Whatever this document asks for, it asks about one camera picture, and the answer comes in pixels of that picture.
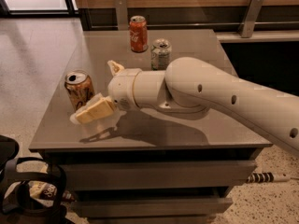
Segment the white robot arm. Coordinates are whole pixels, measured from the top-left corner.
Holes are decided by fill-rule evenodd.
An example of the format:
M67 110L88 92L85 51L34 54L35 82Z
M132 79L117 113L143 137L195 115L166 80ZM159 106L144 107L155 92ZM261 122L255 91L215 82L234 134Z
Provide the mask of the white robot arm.
M75 124L119 110L151 108L188 119L212 108L266 140L299 155L299 97L235 77L204 61L181 57L161 71L125 68L109 61L108 96L96 94L71 115Z

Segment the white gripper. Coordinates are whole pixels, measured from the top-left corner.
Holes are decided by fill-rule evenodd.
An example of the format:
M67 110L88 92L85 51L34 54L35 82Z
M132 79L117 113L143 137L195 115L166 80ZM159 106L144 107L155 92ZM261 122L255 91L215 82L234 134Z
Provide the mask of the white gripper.
M115 61L108 61L112 76L107 90L109 96L104 97L101 93L94 97L70 116L74 124L85 124L97 119L109 117L115 110L135 110L137 104L134 97L134 83L137 75L141 72L139 68L124 69Z

